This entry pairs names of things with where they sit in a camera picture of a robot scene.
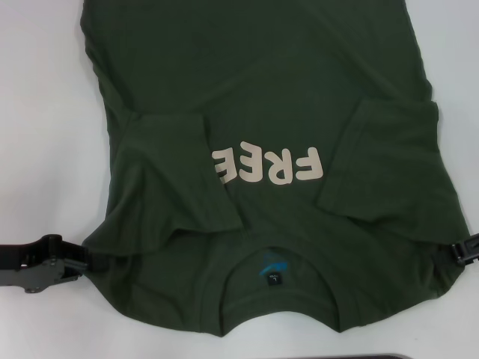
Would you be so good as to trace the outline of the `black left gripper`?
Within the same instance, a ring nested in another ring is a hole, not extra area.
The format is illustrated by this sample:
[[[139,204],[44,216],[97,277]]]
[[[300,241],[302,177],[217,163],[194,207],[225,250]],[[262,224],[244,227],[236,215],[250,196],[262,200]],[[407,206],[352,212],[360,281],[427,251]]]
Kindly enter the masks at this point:
[[[37,294],[50,286],[78,280],[85,272],[109,270],[109,258],[86,247],[47,235],[24,245],[1,246],[1,286]]]

